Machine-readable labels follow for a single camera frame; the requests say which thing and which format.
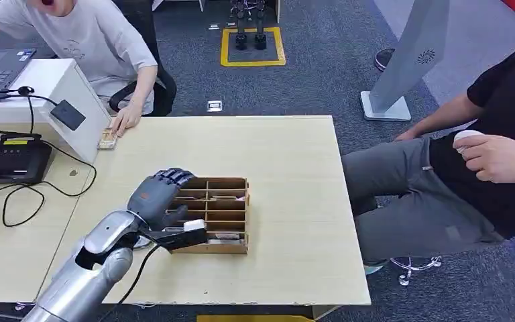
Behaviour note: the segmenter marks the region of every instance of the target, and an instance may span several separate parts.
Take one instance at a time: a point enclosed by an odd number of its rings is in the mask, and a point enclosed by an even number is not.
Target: sneaker
[[[364,274],[365,275],[374,274],[377,271],[381,270],[382,267],[384,267],[384,265],[382,265],[382,266],[366,266],[366,265],[364,265]]]

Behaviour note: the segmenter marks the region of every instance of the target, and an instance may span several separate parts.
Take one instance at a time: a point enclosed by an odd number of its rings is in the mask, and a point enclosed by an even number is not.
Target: floor
[[[163,3],[156,28],[163,63],[178,84],[173,115],[207,115],[206,102],[221,99],[222,115],[331,114],[341,153],[392,140],[409,123],[364,120],[359,92],[379,72],[374,53],[393,46],[410,10],[408,0],[284,0],[283,67],[223,68],[220,31],[227,2]],[[446,59],[406,94],[413,122],[459,93],[486,67],[515,49],[515,14],[496,0],[451,0]],[[0,48],[14,42],[0,36]],[[373,305],[345,307],[323,321],[515,321],[515,240],[482,252],[444,258],[400,286],[388,266],[368,277]],[[195,308],[124,307],[118,321],[194,321]]]

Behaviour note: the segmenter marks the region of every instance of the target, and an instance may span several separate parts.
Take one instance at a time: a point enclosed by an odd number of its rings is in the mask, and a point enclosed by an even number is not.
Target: white kiosk stand
[[[78,154],[81,160],[92,163],[97,155],[97,144],[103,130],[109,127],[111,117],[92,89],[84,73],[73,59],[32,60],[9,86],[34,88],[34,95],[50,98],[59,103],[67,100],[86,119],[72,131],[50,115],[53,104],[32,99],[35,123],[48,123]],[[30,110],[25,97],[14,97],[0,102],[0,123],[30,123]]]
[[[403,95],[443,59],[448,18],[449,0],[415,0],[390,63],[372,91],[360,93],[366,119],[412,119]]]

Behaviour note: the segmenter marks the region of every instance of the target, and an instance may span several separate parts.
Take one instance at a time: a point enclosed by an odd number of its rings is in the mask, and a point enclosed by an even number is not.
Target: black cable
[[[8,99],[8,98],[11,98],[11,97],[32,97],[34,99],[43,99],[45,101],[48,101],[48,102],[51,102],[54,106],[58,106],[58,103],[47,98],[47,97],[44,97],[44,96],[39,96],[39,95],[18,95],[18,94],[14,94],[14,95],[5,95],[5,96],[2,96],[0,97],[0,99]]]
[[[47,97],[44,97],[44,96],[38,96],[38,95],[28,95],[28,97],[34,97],[35,99],[43,99],[45,101],[48,101],[48,102],[51,102],[54,106],[58,106],[58,103],[47,98]]]
[[[105,313],[100,319],[98,322],[102,322],[106,317],[108,317],[111,313],[113,313],[115,311],[115,309],[123,304],[123,302],[129,297],[129,295],[131,294],[131,292],[133,292],[133,289],[135,288],[135,286],[137,285],[137,282],[139,282],[139,279],[141,278],[141,273],[143,273],[143,269],[145,268],[145,265],[147,264],[147,261],[149,260],[149,257],[151,257],[151,255],[153,255],[153,253],[155,253],[155,251],[157,249],[159,249],[159,247],[161,247],[161,245],[159,244],[156,244],[155,247],[153,247],[148,253],[147,255],[145,256],[145,258],[143,259],[143,262],[141,263],[141,266],[139,267],[139,272],[137,272],[137,276],[135,277],[135,280],[133,281],[133,283],[131,283],[131,286],[129,287],[129,290],[127,290],[127,293],[125,293],[125,295],[123,295],[123,297],[121,298],[121,300],[119,300],[119,302],[117,302],[117,304],[113,305],[113,307],[107,311],[107,313]]]
[[[28,100],[28,107],[30,109],[30,132],[32,134],[32,132],[34,131],[34,108],[32,107],[32,102],[30,101],[30,96],[27,96],[27,100]]]
[[[92,168],[92,171],[94,172],[93,176],[92,176],[92,182],[90,182],[90,185],[88,185],[88,187],[86,189],[84,189],[81,193],[76,193],[75,195],[71,195],[69,193],[65,193],[64,191],[60,190],[59,188],[57,188],[55,185],[53,185],[52,183],[48,182],[48,181],[41,181],[40,183],[45,183],[45,184],[48,184],[49,186],[51,186],[52,188],[56,189],[56,191],[58,191],[59,193],[62,193],[64,196],[67,196],[67,197],[79,197],[85,193],[88,192],[88,190],[90,190],[90,188],[94,185],[94,182],[96,182],[96,177],[97,177],[97,169],[95,166],[93,166],[92,164],[88,163],[88,162],[85,162],[85,161],[82,161],[78,158],[76,158],[75,156],[71,156],[69,153],[66,153],[64,151],[62,151],[60,148],[57,148],[54,144],[46,141],[46,140],[42,140],[45,144],[48,144],[49,146],[53,147],[54,149],[58,150],[59,152],[62,152],[65,156],[68,156],[70,158],[72,158],[73,160],[76,160],[77,162],[80,162],[81,164],[85,164],[87,166],[89,166],[90,168]]]
[[[96,181],[97,169],[92,164],[89,164],[88,162],[82,161],[82,160],[80,160],[80,159],[70,155],[69,153],[67,153],[65,151],[62,151],[60,148],[57,148],[54,144],[52,144],[52,143],[50,143],[48,141],[42,140],[42,142],[44,142],[45,144],[48,144],[49,146],[51,146],[52,148],[54,148],[54,149],[56,149],[56,150],[58,150],[60,152],[62,152],[64,155],[72,158],[73,160],[76,160],[77,162],[80,162],[81,164],[86,164],[87,166],[90,166],[92,168],[92,171],[94,172],[93,177],[92,177],[92,181],[90,182],[90,185],[88,185],[88,187],[86,189],[84,189],[82,192],[76,193],[76,194],[66,193],[66,192],[60,190],[57,186],[53,185],[52,183],[50,183],[48,181],[41,181],[41,182],[33,183],[33,184],[15,183],[15,184],[10,184],[8,186],[1,187],[0,191],[8,189],[8,188],[12,188],[14,186],[18,186],[19,187],[19,188],[16,188],[15,190],[11,191],[10,193],[8,193],[7,196],[5,197],[5,201],[3,202],[3,215],[1,217],[1,220],[2,220],[3,225],[5,227],[17,227],[17,226],[23,225],[24,223],[27,223],[28,221],[33,219],[38,214],[40,209],[42,209],[42,207],[44,206],[45,197],[44,197],[44,195],[40,191],[38,191],[35,188],[33,188],[37,184],[48,184],[52,188],[54,188],[56,191],[58,191],[59,193],[62,193],[64,196],[67,196],[67,197],[79,197],[79,196],[85,194],[86,192],[88,192],[88,190],[90,190],[90,188],[94,185],[94,182]],[[13,193],[16,193],[17,191],[22,190],[22,189],[30,189],[30,190],[34,191],[35,193],[39,194],[40,197],[41,197],[40,205],[38,206],[36,211],[34,211],[32,213],[32,215],[30,215],[30,217],[28,217],[27,219],[25,219],[25,220],[23,220],[23,221],[21,221],[19,223],[8,224],[6,222],[6,220],[5,220],[5,214],[7,213],[7,205],[8,205],[8,202],[9,202],[9,198],[11,197],[11,195]]]

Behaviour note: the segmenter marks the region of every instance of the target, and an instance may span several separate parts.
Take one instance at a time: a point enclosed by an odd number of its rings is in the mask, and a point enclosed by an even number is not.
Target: white object in hand
[[[191,231],[196,229],[205,228],[205,222],[202,219],[187,221],[184,223],[184,231]]]
[[[455,141],[457,141],[458,139],[466,138],[467,136],[484,136],[484,133],[475,131],[474,129],[466,129],[464,131],[460,131],[459,133],[457,133],[457,135],[455,135],[455,139],[453,139],[453,143],[455,143]],[[465,151],[465,149],[467,149],[466,146],[461,146],[460,148],[457,149],[457,152],[459,152],[460,154],[463,154],[463,151]]]

